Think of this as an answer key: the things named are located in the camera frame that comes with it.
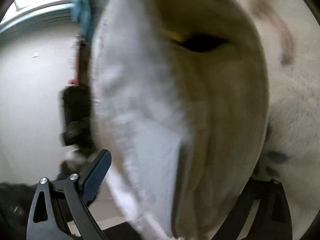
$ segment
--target white fabric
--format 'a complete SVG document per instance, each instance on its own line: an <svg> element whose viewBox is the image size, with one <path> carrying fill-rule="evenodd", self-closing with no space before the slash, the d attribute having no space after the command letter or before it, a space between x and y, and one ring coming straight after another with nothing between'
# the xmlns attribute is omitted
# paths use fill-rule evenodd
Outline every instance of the white fabric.
<svg viewBox="0 0 320 240"><path fill-rule="evenodd" d="M170 32L229 43L196 53ZM266 66L249 17L232 0L110 0L92 67L115 202L145 239L210 239L265 135Z"/></svg>

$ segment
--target wall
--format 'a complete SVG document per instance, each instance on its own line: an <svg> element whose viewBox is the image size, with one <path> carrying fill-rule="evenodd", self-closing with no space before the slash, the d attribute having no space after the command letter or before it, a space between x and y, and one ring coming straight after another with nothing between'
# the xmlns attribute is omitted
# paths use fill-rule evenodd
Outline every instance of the wall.
<svg viewBox="0 0 320 240"><path fill-rule="evenodd" d="M59 92L74 75L76 34L75 24L56 23L0 48L0 181L33 184L58 174L70 150L60 140Z"/></svg>

